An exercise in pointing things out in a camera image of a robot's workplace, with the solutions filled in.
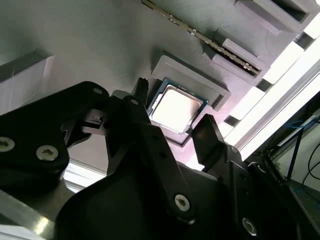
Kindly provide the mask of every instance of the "metal bolt head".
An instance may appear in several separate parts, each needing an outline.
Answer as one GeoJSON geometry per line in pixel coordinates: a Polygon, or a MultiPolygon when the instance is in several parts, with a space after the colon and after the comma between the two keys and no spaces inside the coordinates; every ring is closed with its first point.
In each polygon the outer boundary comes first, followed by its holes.
{"type": "Polygon", "coordinates": [[[248,218],[244,217],[242,219],[242,224],[245,230],[251,235],[251,236],[257,236],[257,229],[256,226],[250,221],[248,218]]]}
{"type": "Polygon", "coordinates": [[[136,100],[134,100],[134,99],[131,99],[131,102],[132,102],[133,104],[135,104],[135,105],[139,105],[139,103],[138,103],[136,100]]]}
{"type": "Polygon", "coordinates": [[[54,146],[43,145],[38,147],[38,149],[35,152],[35,155],[39,160],[53,161],[58,157],[59,152],[58,149],[56,149],[54,146]]]}
{"type": "Polygon", "coordinates": [[[15,141],[11,138],[0,136],[0,153],[8,152],[15,147],[15,141]]]}
{"type": "Polygon", "coordinates": [[[236,149],[234,146],[230,146],[230,147],[231,147],[232,152],[234,152],[236,154],[239,152],[238,149],[236,149]]]}
{"type": "Polygon", "coordinates": [[[175,195],[174,202],[182,212],[189,211],[190,203],[189,203],[188,199],[185,196],[183,196],[181,194],[175,195]]]}

